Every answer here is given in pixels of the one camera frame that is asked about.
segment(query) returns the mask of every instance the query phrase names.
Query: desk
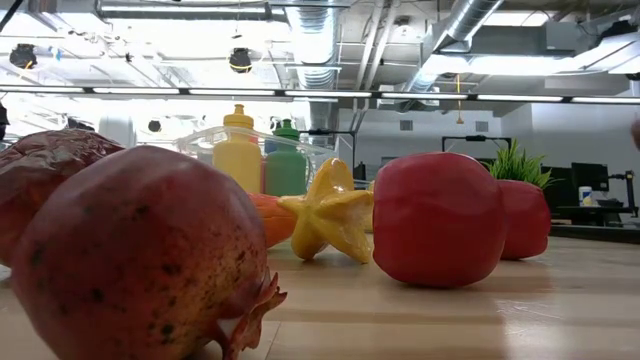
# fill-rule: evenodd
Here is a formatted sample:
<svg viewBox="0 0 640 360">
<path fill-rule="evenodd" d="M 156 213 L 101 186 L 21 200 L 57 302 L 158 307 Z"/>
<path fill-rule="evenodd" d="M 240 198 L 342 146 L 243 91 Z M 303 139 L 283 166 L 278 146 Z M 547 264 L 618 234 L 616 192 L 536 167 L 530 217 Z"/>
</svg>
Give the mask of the desk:
<svg viewBox="0 0 640 360">
<path fill-rule="evenodd" d="M 303 264 L 282 244 L 270 265 L 289 298 L 266 317 L 260 347 L 241 359 L 640 359 L 640 247 L 550 240 L 535 261 L 503 262 L 457 291 L 408 287 L 333 251 Z M 199 359 L 215 352 L 210 346 Z M 0 359 L 54 359 L 6 281 Z"/>
<path fill-rule="evenodd" d="M 559 206 L 551 210 L 553 219 L 569 219 L 573 225 L 606 226 L 620 222 L 620 214 L 633 214 L 629 207 Z"/>
</svg>

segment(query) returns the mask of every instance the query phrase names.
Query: fluorescent light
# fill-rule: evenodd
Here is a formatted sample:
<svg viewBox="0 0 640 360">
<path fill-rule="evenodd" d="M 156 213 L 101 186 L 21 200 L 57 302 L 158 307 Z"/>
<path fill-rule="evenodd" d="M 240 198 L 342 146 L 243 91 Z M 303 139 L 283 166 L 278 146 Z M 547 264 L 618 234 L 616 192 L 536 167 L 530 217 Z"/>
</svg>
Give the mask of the fluorescent light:
<svg viewBox="0 0 640 360">
<path fill-rule="evenodd" d="M 225 95 L 225 96 L 273 96 L 273 90 L 219 90 L 219 89 L 189 89 L 191 95 Z"/>
<path fill-rule="evenodd" d="M 285 96 L 293 97 L 357 97 L 368 98 L 371 97 L 370 92 L 366 91 L 308 91 L 308 90 L 287 90 L 284 92 Z"/>
<path fill-rule="evenodd" d="M 242 2 L 236 2 L 238 6 L 102 6 L 100 11 L 102 12 L 154 12 L 154 13 L 212 13 L 212 12 L 227 12 L 227 13 L 253 13 L 256 12 L 254 8 L 241 7 Z M 282 9 L 272 9 L 274 14 L 284 14 Z"/>
<path fill-rule="evenodd" d="M 525 95 L 478 95 L 485 101 L 522 101 L 522 102 L 560 102 L 562 96 L 525 96 Z"/>
<path fill-rule="evenodd" d="M 440 94 L 440 93 L 382 93 L 381 95 L 385 99 L 399 99 L 399 100 L 467 100 L 469 95 L 467 94 Z"/>
<path fill-rule="evenodd" d="M 640 104 L 640 98 L 629 97 L 574 97 L 571 102 L 583 104 Z"/>
<path fill-rule="evenodd" d="M 93 88 L 98 94 L 153 94 L 178 95 L 180 90 L 175 88 Z"/>
<path fill-rule="evenodd" d="M 468 72 L 483 75 L 545 76 L 570 70 L 570 63 L 545 56 L 477 56 Z"/>
<path fill-rule="evenodd" d="M 531 11 L 496 11 L 485 21 L 485 26 L 542 26 L 555 12 L 536 13 Z"/>
<path fill-rule="evenodd" d="M 66 86 L 0 86 L 0 92 L 83 93 L 84 89 Z"/>
</svg>

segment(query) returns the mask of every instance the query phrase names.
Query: green plant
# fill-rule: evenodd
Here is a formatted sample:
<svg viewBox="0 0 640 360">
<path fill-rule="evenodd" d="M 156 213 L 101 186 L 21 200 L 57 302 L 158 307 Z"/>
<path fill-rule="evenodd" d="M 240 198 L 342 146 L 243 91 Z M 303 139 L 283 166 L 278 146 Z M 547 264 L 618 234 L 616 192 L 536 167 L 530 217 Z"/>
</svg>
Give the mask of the green plant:
<svg viewBox="0 0 640 360">
<path fill-rule="evenodd" d="M 526 150 L 519 151 L 518 140 L 514 139 L 509 148 L 498 150 L 496 161 L 485 164 L 494 178 L 500 180 L 518 180 L 536 185 L 541 189 L 553 183 L 551 171 L 542 172 L 540 163 L 544 155 L 527 157 Z"/>
</svg>

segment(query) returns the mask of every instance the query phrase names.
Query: white container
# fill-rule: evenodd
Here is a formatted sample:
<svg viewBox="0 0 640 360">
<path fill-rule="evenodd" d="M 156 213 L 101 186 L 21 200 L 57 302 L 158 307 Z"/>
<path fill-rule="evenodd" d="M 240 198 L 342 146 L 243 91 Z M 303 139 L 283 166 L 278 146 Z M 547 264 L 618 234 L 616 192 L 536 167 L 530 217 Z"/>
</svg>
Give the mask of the white container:
<svg viewBox="0 0 640 360">
<path fill-rule="evenodd" d="M 580 206 L 594 206 L 592 194 L 593 189 L 591 188 L 591 186 L 580 186 L 578 188 L 578 199 L 580 199 Z"/>
</svg>

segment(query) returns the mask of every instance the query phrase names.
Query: yellow star fruit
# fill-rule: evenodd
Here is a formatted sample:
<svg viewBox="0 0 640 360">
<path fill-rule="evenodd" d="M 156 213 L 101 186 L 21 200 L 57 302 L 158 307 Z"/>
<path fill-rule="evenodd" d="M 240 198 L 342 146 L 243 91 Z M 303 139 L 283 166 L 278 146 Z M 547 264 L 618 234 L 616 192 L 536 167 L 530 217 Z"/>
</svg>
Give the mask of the yellow star fruit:
<svg viewBox="0 0 640 360">
<path fill-rule="evenodd" d="M 291 238 L 294 254 L 311 260 L 327 245 L 366 264 L 372 247 L 364 233 L 373 194 L 354 190 L 353 176 L 340 159 L 324 162 L 304 196 L 283 196 L 278 205 L 297 214 Z"/>
</svg>

